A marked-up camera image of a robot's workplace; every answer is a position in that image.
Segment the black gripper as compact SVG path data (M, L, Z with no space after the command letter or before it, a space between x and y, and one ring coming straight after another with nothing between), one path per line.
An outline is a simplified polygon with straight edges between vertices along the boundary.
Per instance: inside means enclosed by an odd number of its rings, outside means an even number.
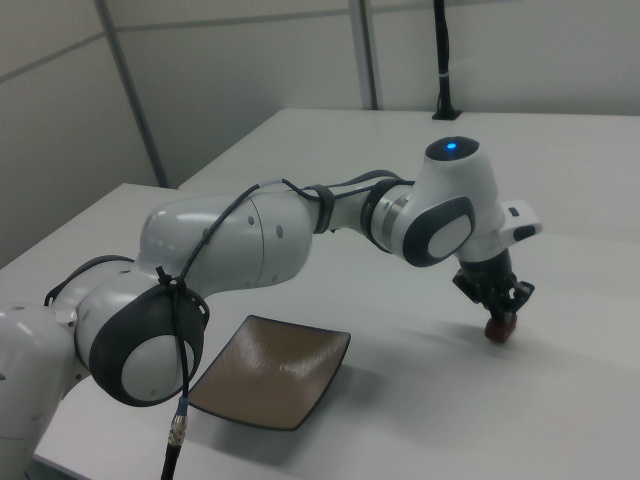
M530 299L535 286L525 281L513 281L511 256L508 249L479 262L461 261L453 283L473 303L481 304L487 311L493 309L494 290L504 298L502 317L510 321Z

